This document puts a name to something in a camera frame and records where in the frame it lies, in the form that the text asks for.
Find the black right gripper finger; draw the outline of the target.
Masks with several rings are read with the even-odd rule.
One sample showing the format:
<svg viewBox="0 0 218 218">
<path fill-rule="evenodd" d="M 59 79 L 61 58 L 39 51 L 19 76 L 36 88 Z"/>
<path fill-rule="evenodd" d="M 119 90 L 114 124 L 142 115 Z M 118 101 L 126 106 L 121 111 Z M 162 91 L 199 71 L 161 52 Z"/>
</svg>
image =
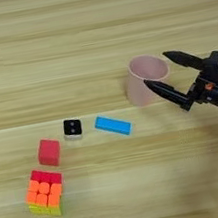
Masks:
<svg viewBox="0 0 218 218">
<path fill-rule="evenodd" d="M 163 55 L 175 64 L 179 64 L 185 67 L 191 67 L 196 70 L 201 70 L 204 66 L 203 59 L 192 56 L 180 51 L 164 51 Z"/>
<path fill-rule="evenodd" d="M 174 87 L 160 81 L 146 79 L 144 80 L 144 83 L 149 90 L 153 91 L 158 96 L 179 105 L 180 108 L 187 111 L 192 107 L 193 101 L 189 96 L 180 91 L 178 92 Z"/>
</svg>

